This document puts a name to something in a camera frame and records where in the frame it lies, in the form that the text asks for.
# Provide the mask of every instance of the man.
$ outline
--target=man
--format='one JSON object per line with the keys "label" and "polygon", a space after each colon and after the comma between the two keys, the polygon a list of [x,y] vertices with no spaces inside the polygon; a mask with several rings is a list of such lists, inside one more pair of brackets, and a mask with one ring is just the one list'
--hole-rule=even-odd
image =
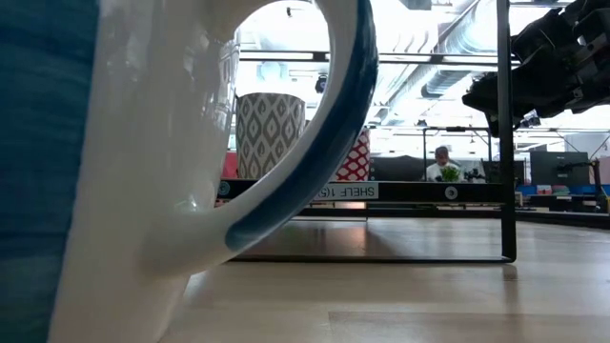
{"label": "man", "polygon": [[442,170],[445,168],[455,168],[458,170],[457,181],[463,182],[464,175],[459,166],[449,162],[449,150],[447,147],[438,147],[435,150],[436,163],[426,169],[426,180],[432,182],[443,182]]}

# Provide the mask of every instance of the ceiling duct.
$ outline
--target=ceiling duct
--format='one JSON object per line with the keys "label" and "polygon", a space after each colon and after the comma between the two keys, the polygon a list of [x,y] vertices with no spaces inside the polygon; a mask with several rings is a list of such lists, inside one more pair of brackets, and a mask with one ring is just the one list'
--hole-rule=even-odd
{"label": "ceiling duct", "polygon": [[[440,37],[433,52],[438,54],[477,54],[496,51],[495,36],[490,39],[488,17],[494,16],[493,0],[475,0]],[[402,87],[390,98],[390,111],[402,101],[424,97],[438,99],[470,72],[438,65],[417,65]]]}

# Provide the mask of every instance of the white mug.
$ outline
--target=white mug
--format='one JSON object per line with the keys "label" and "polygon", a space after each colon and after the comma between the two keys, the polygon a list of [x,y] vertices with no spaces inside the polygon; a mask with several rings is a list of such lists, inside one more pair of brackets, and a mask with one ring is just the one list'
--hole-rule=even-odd
{"label": "white mug", "polygon": [[237,175],[258,180],[291,149],[305,129],[305,101],[290,94],[254,92],[237,99]]}
{"label": "white mug", "polygon": [[333,56],[319,111],[276,168],[214,209],[236,30],[273,1],[3,8],[1,342],[158,342],[192,273],[280,227],[329,180],[376,83],[369,0],[316,1]]}

